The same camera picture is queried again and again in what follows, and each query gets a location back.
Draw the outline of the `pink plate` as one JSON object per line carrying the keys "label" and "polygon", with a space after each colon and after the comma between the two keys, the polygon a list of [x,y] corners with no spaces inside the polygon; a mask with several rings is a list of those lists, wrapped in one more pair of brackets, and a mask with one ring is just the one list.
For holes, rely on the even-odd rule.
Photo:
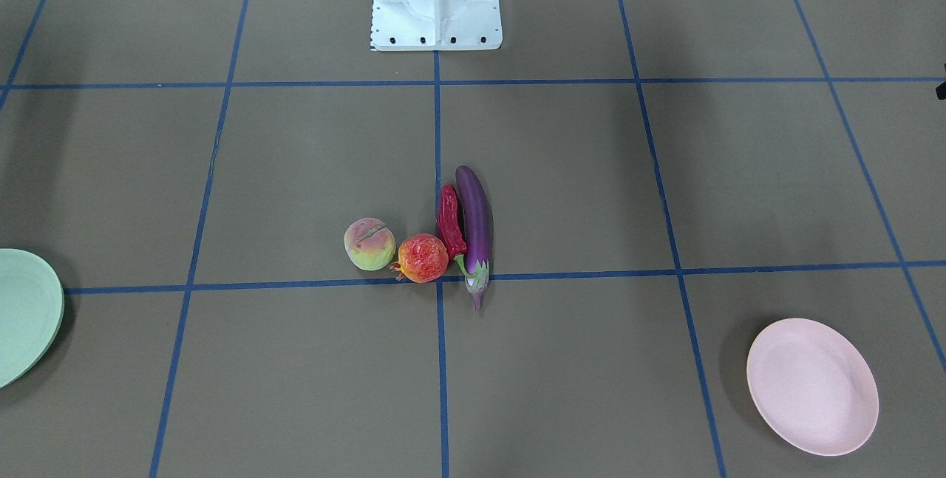
{"label": "pink plate", "polygon": [[746,357],[750,397],[770,429],[797,450],[844,457],[871,439],[879,390],[860,351],[808,318],[767,324]]}

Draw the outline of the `red chili pepper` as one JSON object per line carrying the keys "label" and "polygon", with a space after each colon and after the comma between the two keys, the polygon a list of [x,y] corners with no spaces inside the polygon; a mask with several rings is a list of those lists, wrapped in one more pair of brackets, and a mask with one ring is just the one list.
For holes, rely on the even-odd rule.
{"label": "red chili pepper", "polygon": [[468,250],[463,230],[460,228],[460,201],[458,192],[452,184],[440,187],[439,205],[437,209],[437,228],[446,247],[447,257],[455,262],[465,277],[470,277],[466,269],[466,252]]}

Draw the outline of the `green plate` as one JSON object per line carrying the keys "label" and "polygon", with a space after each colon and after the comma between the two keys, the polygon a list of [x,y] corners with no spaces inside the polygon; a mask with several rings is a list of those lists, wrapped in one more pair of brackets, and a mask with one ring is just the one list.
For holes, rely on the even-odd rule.
{"label": "green plate", "polygon": [[57,273],[40,256],[1,249],[1,387],[31,370],[52,346],[64,317]]}

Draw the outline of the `yellow pink peach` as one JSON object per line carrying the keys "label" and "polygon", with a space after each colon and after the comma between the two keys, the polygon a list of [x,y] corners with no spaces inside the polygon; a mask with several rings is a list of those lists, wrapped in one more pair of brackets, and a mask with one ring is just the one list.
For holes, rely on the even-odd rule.
{"label": "yellow pink peach", "polygon": [[382,270],[395,259],[398,243],[385,222],[366,216],[348,226],[344,249],[359,270]]}

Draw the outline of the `purple eggplant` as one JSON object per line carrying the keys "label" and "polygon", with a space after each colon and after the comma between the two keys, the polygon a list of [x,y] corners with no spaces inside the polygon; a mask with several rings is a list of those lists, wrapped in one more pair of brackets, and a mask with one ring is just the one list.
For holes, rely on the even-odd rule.
{"label": "purple eggplant", "polygon": [[467,251],[460,269],[477,312],[483,309],[491,275],[492,211],[486,191],[472,168],[460,165],[455,179],[463,212],[463,233]]}

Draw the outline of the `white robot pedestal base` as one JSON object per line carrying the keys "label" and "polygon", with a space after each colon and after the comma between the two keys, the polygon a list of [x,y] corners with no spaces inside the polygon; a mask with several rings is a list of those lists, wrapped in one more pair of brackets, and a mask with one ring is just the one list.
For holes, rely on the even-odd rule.
{"label": "white robot pedestal base", "polygon": [[482,51],[501,44],[500,0],[372,0],[372,51]]}

